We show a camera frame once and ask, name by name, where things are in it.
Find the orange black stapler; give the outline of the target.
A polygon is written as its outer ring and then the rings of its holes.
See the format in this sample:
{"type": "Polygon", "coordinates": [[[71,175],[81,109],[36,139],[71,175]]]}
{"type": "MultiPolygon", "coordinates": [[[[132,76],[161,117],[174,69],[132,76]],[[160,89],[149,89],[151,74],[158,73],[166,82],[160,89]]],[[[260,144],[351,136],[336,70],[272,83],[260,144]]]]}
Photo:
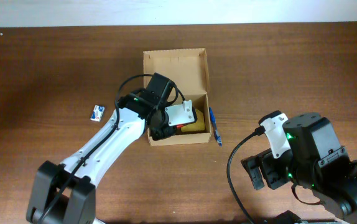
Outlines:
{"type": "Polygon", "coordinates": [[[177,129],[181,129],[182,127],[184,127],[185,125],[184,124],[178,124],[178,125],[176,125],[175,127],[177,128],[177,129]]]}

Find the yellow spiral notepad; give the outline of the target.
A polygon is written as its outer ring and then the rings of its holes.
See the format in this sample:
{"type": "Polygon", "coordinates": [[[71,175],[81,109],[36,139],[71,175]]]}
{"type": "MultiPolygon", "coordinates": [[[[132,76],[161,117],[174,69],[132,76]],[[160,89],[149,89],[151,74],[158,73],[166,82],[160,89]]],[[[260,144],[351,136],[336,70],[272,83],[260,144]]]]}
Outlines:
{"type": "Polygon", "coordinates": [[[203,132],[205,130],[205,120],[204,114],[196,109],[197,121],[192,124],[185,125],[181,128],[181,132],[183,133],[192,133],[192,132],[203,132]]]}

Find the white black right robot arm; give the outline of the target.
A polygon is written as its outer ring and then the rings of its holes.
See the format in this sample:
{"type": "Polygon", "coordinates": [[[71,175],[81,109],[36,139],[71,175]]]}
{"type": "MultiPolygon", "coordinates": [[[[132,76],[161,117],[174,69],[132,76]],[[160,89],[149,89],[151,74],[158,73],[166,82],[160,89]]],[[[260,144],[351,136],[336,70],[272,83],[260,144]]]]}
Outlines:
{"type": "Polygon", "coordinates": [[[269,149],[243,159],[256,190],[286,183],[312,191],[318,205],[347,223],[357,223],[357,160],[351,160],[328,118],[275,111],[259,121],[269,149]]]}

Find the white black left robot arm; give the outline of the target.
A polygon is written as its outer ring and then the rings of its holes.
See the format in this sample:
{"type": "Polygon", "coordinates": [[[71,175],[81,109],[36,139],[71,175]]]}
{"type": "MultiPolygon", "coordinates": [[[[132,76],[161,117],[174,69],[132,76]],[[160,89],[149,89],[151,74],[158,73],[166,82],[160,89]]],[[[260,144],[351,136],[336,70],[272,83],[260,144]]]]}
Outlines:
{"type": "Polygon", "coordinates": [[[35,174],[26,220],[36,224],[97,224],[96,189],[123,151],[146,131],[170,138],[197,122],[191,100],[169,78],[153,73],[146,87],[116,95],[107,123],[61,163],[45,161],[35,174]]]}

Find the small blue white staple box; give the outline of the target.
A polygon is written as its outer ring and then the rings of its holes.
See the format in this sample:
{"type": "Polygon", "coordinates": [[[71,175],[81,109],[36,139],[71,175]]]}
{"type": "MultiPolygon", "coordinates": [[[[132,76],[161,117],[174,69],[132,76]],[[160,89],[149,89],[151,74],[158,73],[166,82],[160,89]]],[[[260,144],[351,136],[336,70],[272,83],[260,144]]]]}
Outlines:
{"type": "Polygon", "coordinates": [[[100,122],[103,117],[104,110],[105,110],[104,106],[95,105],[95,107],[93,108],[93,112],[91,114],[90,119],[92,121],[100,122]]]}

